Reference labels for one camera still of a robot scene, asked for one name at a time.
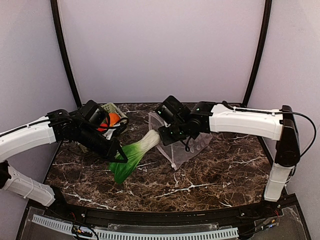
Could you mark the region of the white bok choy toy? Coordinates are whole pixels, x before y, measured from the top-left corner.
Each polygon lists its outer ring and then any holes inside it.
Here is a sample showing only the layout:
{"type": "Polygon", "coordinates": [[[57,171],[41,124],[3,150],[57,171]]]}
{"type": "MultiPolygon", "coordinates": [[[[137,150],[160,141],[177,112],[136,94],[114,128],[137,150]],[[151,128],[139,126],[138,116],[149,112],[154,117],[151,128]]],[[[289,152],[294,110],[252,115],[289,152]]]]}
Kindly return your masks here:
{"type": "Polygon", "coordinates": [[[127,161],[112,162],[108,167],[114,175],[114,181],[117,184],[122,184],[133,173],[145,154],[160,141],[160,134],[152,129],[141,140],[123,146],[121,149],[127,157],[127,161]]]}

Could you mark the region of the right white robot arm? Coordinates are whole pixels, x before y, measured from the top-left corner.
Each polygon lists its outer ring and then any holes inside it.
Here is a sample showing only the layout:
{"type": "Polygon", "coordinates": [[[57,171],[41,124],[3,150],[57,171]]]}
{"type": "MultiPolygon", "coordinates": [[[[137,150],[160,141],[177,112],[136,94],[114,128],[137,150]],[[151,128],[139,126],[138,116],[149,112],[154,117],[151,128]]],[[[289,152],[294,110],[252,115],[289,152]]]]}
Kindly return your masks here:
{"type": "Polygon", "coordinates": [[[166,123],[159,133],[163,145],[196,139],[201,133],[230,132],[276,141],[276,155],[263,198],[277,202],[294,167],[301,159],[299,134],[292,108],[260,110],[200,101],[192,109],[168,96],[155,110],[166,123]]]}

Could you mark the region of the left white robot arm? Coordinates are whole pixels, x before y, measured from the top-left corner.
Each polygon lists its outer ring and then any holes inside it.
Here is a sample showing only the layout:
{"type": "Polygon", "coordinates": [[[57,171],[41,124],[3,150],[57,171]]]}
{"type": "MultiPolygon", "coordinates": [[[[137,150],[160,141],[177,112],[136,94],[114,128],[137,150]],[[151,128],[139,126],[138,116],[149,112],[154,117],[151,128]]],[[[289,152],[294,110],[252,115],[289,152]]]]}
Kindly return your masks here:
{"type": "Polygon", "coordinates": [[[127,163],[120,142],[115,137],[105,137],[102,129],[109,114],[101,105],[89,100],[79,109],[68,112],[55,110],[45,116],[0,135],[0,188],[31,199],[45,207],[66,203],[60,189],[42,184],[28,177],[8,163],[8,159],[30,149],[74,141],[100,155],[111,163],[127,163]]]}

